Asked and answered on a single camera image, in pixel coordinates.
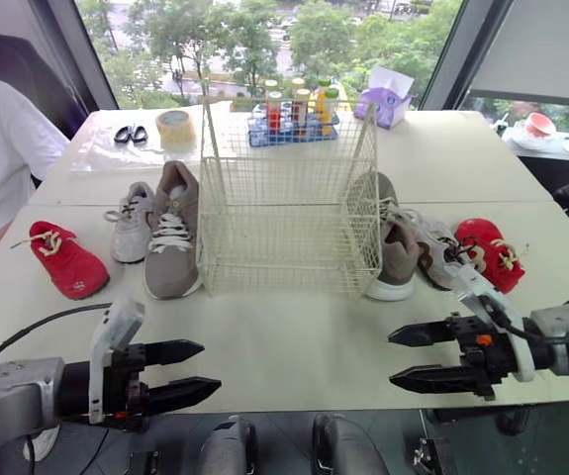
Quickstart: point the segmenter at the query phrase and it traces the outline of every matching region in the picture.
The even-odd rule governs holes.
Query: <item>shoe sole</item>
[[[414,294],[414,276],[407,284],[392,285],[380,280],[375,280],[365,291],[365,295],[375,300],[384,302],[397,302],[412,297]]]
[[[131,264],[139,264],[141,262],[143,262],[145,260],[145,257],[142,257],[139,260],[119,260],[118,258],[116,258],[113,255],[113,259],[115,259],[117,262],[119,262],[120,264],[126,264],[126,265],[131,265]]]
[[[201,279],[201,276],[199,275],[196,281],[192,284],[192,286],[189,289],[187,289],[186,292],[184,292],[182,295],[174,295],[171,297],[157,297],[154,294],[152,294],[152,292],[149,290],[149,287],[147,286],[147,281],[145,280],[145,273],[143,274],[143,285],[149,296],[154,300],[174,300],[174,299],[187,297],[188,295],[196,292],[201,287],[201,285],[203,285],[203,279]]]

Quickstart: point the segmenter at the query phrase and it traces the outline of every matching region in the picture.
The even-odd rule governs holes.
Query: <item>white wire basket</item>
[[[376,110],[358,120],[336,105],[326,140],[252,146],[255,114],[204,104],[197,265],[208,291],[358,296],[377,277]]]

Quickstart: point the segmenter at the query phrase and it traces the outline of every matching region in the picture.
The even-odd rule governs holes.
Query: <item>black scissors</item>
[[[144,126],[124,126],[121,127],[115,134],[115,143],[128,143],[132,140],[133,143],[147,142],[147,132]]]

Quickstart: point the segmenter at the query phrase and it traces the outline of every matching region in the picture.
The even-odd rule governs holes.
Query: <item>plastic bag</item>
[[[118,170],[137,170],[163,166],[168,160],[181,160],[187,165],[198,164],[201,157],[202,107],[182,109],[190,115],[196,133],[194,140],[172,150],[161,146],[156,128],[156,117],[165,111],[101,111],[94,118],[88,140],[72,159],[73,172],[106,172]],[[135,144],[115,143],[115,133],[123,126],[144,126],[147,141]]]

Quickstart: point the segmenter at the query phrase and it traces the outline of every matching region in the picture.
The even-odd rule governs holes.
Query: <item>table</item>
[[[193,118],[195,130],[200,131],[202,107],[184,110]],[[160,167],[90,173],[71,173],[70,169],[98,130],[106,132],[111,139],[110,132],[123,124],[143,124],[150,139],[155,140],[154,118],[159,113],[99,111],[91,114],[30,204],[113,206],[133,181],[147,181],[155,187]],[[552,201],[550,194],[477,112],[408,112],[396,129],[378,129],[377,150],[379,170],[390,177],[399,200],[405,203]],[[198,176],[200,141],[168,158],[186,161]]]
[[[450,225],[470,217],[498,223],[521,253],[526,276],[510,298],[523,315],[569,298],[569,220],[552,202],[437,203],[410,205]],[[185,337],[206,350],[178,365],[144,374],[151,384],[199,374],[223,387],[186,412],[343,411],[355,409],[448,408],[569,400],[569,377],[539,371],[531,383],[512,376],[495,386],[497,400],[472,394],[418,395],[388,382],[388,376],[419,364],[458,364],[452,342],[425,348],[389,344],[386,335],[417,322],[439,320],[451,311],[469,315],[451,293],[438,292],[418,277],[415,295],[404,302],[348,300],[322,294],[209,296],[202,289],[175,301],[155,301],[142,283],[142,264],[122,265],[109,256],[112,226],[104,206],[28,206],[0,243],[0,341],[54,312],[109,302],[127,292],[146,307],[135,341]],[[72,302],[61,296],[33,256],[25,238],[36,220],[58,223],[106,264],[111,282],[96,296]],[[0,355],[0,361],[61,355],[86,359],[100,313],[79,314],[48,324]]]

